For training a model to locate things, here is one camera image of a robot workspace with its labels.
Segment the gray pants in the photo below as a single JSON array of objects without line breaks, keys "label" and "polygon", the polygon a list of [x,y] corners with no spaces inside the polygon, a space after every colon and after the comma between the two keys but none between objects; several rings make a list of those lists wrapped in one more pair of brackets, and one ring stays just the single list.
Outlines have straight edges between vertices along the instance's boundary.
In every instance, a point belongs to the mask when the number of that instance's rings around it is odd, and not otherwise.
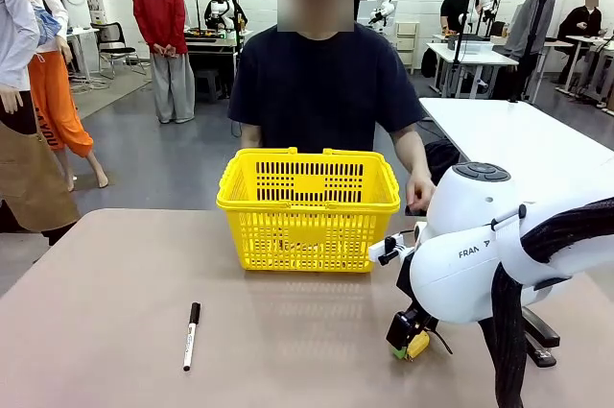
[{"label": "gray pants", "polygon": [[186,122],[194,118],[194,73],[188,55],[165,58],[152,54],[155,113],[162,123]]}]

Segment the red jacket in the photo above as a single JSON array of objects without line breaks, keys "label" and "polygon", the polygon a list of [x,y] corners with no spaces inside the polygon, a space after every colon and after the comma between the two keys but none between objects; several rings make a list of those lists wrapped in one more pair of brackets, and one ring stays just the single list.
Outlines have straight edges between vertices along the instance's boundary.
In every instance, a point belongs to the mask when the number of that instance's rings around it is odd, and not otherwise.
[{"label": "red jacket", "polygon": [[150,50],[154,44],[177,48],[179,55],[188,52],[183,35],[185,5],[183,0],[132,0],[134,17]]}]

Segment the hand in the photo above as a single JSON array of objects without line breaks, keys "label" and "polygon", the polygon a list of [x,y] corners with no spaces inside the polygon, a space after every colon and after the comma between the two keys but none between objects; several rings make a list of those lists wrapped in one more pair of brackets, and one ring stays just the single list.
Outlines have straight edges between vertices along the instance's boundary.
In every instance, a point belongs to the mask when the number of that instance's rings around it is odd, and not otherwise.
[{"label": "hand", "polygon": [[431,178],[421,173],[412,173],[412,178],[407,183],[407,205],[411,211],[427,210],[433,194],[435,185]]},{"label": "hand", "polygon": [[158,45],[157,43],[153,44],[153,51],[160,56],[166,56],[166,48]]},{"label": "hand", "polygon": [[0,98],[6,113],[14,114],[18,108],[23,108],[23,101],[17,88],[0,84]]},{"label": "hand", "polygon": [[166,48],[164,49],[166,52],[166,56],[169,58],[176,58],[177,57],[177,48],[175,48],[174,46],[171,46],[171,44],[169,43],[168,45],[166,45]]},{"label": "hand", "polygon": [[61,36],[56,36],[56,43],[58,44],[58,49],[61,52],[61,55],[64,56],[66,63],[70,64],[70,61],[73,60],[73,54],[70,51],[70,46],[68,46],[66,40]]}]

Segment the navy t-shirt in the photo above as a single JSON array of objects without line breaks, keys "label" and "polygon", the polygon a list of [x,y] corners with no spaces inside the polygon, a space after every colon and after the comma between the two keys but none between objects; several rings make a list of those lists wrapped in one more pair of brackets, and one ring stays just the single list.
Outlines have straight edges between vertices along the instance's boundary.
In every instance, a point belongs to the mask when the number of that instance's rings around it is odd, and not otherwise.
[{"label": "navy t-shirt", "polygon": [[355,24],[322,41],[276,27],[245,46],[229,117],[261,127],[263,146],[372,151],[375,123],[398,132],[424,114],[390,43]]}]

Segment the orange pants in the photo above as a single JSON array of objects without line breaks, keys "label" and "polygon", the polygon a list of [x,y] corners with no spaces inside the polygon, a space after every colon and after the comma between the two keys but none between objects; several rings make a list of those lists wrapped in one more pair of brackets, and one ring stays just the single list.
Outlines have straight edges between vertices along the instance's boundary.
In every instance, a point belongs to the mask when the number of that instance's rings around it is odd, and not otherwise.
[{"label": "orange pants", "polygon": [[60,51],[40,56],[42,60],[35,55],[28,65],[40,130],[52,150],[68,146],[78,156],[86,157],[94,141],[83,129],[75,109],[64,58]]}]

